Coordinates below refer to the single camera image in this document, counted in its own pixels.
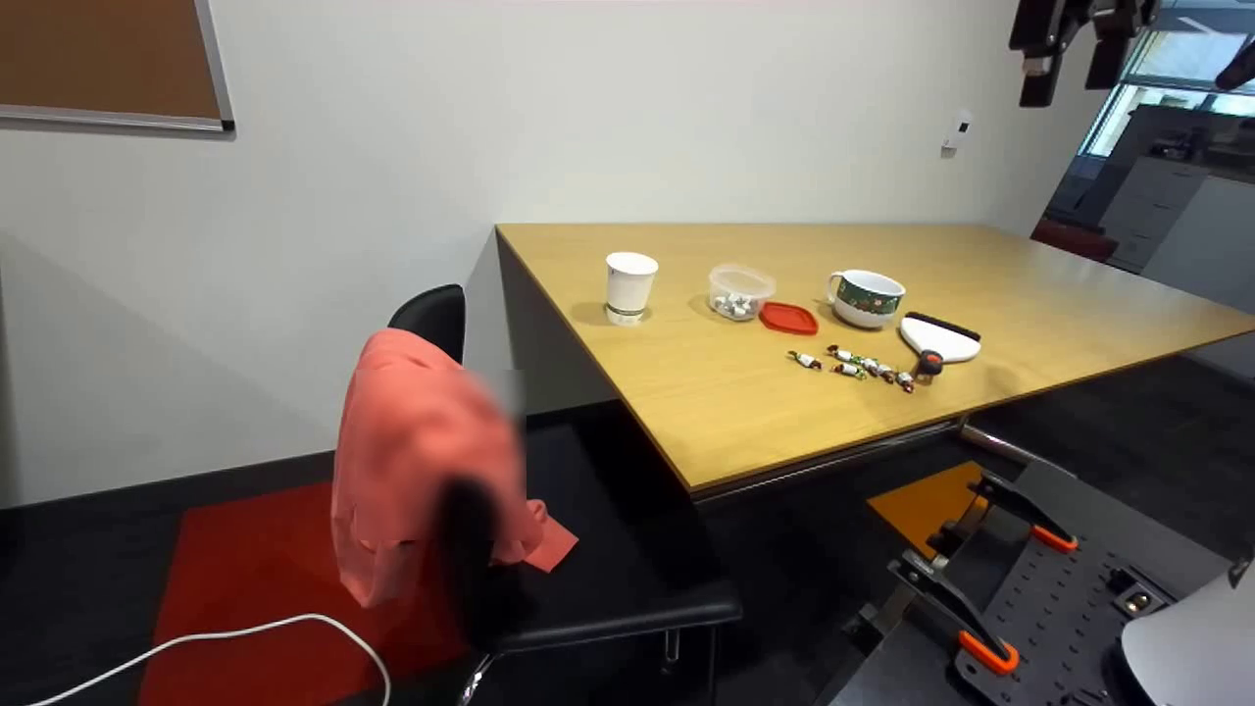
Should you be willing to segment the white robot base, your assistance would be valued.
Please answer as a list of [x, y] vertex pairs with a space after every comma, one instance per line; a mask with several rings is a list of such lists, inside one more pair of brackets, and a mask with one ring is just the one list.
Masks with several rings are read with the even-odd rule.
[[1255, 706], [1255, 570], [1131, 618], [1122, 663], [1150, 706]]

